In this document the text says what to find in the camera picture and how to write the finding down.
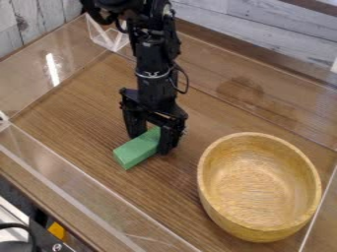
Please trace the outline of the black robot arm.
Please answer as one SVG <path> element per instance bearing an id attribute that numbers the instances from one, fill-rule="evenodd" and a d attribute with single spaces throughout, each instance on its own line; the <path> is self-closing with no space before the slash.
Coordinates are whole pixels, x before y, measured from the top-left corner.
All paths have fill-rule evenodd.
<path id="1" fill-rule="evenodd" d="M 176 103 L 179 78 L 187 73 L 176 63 L 182 41 L 176 33 L 175 10 L 170 0 L 79 0 L 83 12 L 101 25 L 113 25 L 128 37 L 135 57 L 136 88 L 120 89 L 120 106 L 131 138 L 146 132 L 148 123 L 159 127 L 156 152 L 178 147 L 187 112 Z"/>

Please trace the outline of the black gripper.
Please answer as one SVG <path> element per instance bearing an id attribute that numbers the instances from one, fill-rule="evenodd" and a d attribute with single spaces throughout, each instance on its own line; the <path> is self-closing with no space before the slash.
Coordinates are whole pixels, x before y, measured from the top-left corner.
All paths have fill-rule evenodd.
<path id="1" fill-rule="evenodd" d="M 187 112 L 176 103 L 178 71 L 171 70 L 164 76 L 136 77 L 135 89 L 120 89 L 125 131 L 131 139 L 142 135 L 150 122 L 160 127 L 158 153 L 167 155 L 178 147 L 184 134 Z"/>

